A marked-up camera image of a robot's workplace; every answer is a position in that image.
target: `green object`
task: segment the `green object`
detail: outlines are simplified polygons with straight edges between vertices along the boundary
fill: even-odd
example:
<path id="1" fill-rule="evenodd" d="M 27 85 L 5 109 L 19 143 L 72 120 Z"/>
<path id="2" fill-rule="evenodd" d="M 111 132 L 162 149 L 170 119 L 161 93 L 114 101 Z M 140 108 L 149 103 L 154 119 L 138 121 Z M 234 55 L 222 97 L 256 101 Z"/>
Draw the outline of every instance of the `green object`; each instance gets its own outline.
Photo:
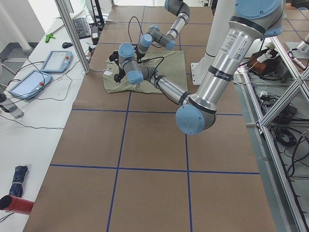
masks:
<path id="1" fill-rule="evenodd" d="M 48 35 L 46 35 L 46 39 L 45 39 L 45 43 L 49 42 L 49 39 L 55 39 L 56 37 L 53 35 L 53 33 L 50 33 Z"/>
<path id="2" fill-rule="evenodd" d="M 169 80 L 178 84 L 185 90 L 188 90 L 187 76 L 184 64 L 184 51 L 149 51 L 143 59 L 164 57 L 164 61 L 158 67 L 159 71 L 164 74 Z M 151 60 L 143 63 L 147 66 L 157 66 L 161 59 Z M 139 85 L 131 85 L 126 76 L 121 80 L 121 83 L 114 81 L 114 75 L 118 73 L 118 66 L 114 62 L 107 60 L 105 62 L 107 74 L 103 74 L 104 88 L 108 93 L 133 90 L 142 93 L 162 93 L 156 89 L 148 81 L 143 81 Z"/>

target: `blue and white tablet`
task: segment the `blue and white tablet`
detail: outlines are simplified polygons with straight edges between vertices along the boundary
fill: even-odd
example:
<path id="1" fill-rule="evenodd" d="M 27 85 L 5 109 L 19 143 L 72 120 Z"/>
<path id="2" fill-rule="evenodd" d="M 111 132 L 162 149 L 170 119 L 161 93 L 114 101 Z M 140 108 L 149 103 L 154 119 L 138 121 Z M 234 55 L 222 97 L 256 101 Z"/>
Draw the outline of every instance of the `blue and white tablet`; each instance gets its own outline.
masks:
<path id="1" fill-rule="evenodd" d="M 70 65 L 71 60 L 71 51 L 51 51 L 41 71 L 45 73 L 63 73 Z"/>
<path id="2" fill-rule="evenodd" d="M 19 99 L 30 99 L 43 90 L 52 78 L 50 74 L 33 70 L 9 90 L 9 93 Z"/>

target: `keyboard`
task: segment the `keyboard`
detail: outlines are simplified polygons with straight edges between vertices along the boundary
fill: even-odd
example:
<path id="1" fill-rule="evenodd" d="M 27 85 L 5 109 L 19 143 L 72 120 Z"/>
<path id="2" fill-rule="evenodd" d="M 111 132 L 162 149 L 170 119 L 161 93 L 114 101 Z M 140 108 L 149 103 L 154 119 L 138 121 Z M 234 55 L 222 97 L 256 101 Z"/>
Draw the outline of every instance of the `keyboard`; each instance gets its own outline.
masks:
<path id="1" fill-rule="evenodd" d="M 73 24 L 75 26 L 79 39 L 91 37 L 86 18 L 75 18 L 73 19 Z"/>

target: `black mouse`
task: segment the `black mouse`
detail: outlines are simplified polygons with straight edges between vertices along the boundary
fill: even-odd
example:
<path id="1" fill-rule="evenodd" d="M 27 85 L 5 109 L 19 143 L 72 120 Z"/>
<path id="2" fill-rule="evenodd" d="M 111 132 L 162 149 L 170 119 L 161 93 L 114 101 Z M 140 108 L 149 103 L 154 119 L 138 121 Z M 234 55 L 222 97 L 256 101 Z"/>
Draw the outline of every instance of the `black mouse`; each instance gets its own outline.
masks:
<path id="1" fill-rule="evenodd" d="M 69 42 L 64 42 L 62 44 L 62 48 L 68 48 L 68 47 L 71 47 L 73 44 L 72 43 L 69 43 Z"/>

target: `white table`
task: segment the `white table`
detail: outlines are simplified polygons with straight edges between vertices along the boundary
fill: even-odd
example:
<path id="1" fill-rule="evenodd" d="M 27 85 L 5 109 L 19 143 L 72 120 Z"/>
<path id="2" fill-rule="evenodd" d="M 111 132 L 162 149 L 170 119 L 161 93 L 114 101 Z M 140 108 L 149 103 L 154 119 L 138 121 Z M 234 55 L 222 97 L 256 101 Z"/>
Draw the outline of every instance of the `white table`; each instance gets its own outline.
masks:
<path id="1" fill-rule="evenodd" d="M 61 19 L 56 19 L 47 34 L 54 31 L 62 24 Z M 50 39 L 49 43 L 45 43 L 45 37 L 43 37 L 32 52 L 29 60 L 31 62 L 44 61 L 50 51 L 64 50 L 62 44 L 64 42 L 70 42 L 65 28 L 57 32 L 55 37 L 56 39 Z M 87 43 L 92 44 L 91 38 L 81 40 L 85 52 L 89 46 Z M 68 67 L 68 69 L 70 69 L 73 64 L 78 61 L 78 57 L 73 46 L 65 50 L 69 50 L 73 53 L 73 60 Z M 34 69 L 36 68 L 32 65 L 28 66 L 20 71 L 15 79 L 22 79 Z M 64 101 L 30 100 L 18 102 L 16 105 L 24 111 L 25 115 L 21 119 L 17 119 L 17 121 L 34 127 L 63 128 L 67 122 L 72 104 L 84 78 L 84 71 L 81 64 L 78 63 L 68 75 L 73 82 L 68 96 Z M 53 74 L 53 79 L 60 76 L 60 74 Z M 63 99 L 67 93 L 69 84 L 70 79 L 64 76 L 62 80 L 54 81 L 46 86 L 36 97 L 42 99 Z M 12 88 L 14 85 L 15 83 L 12 82 L 8 89 Z M 5 94 L 7 97 L 12 97 L 7 91 Z M 4 112 L 2 112 L 1 115 L 14 119 L 10 114 Z M 22 197 L 30 201 L 35 201 L 63 130 L 25 128 L 2 117 L 0 117 L 0 128 L 0 197 L 9 193 L 14 175 L 14 168 L 18 165 L 27 165 L 29 171 L 23 183 L 24 194 Z M 7 215 L 7 213 L 0 211 L 0 218 L 5 215 Z M 13 214 L 0 224 L 0 231 L 21 232 L 27 219 L 28 216 L 26 215 Z"/>

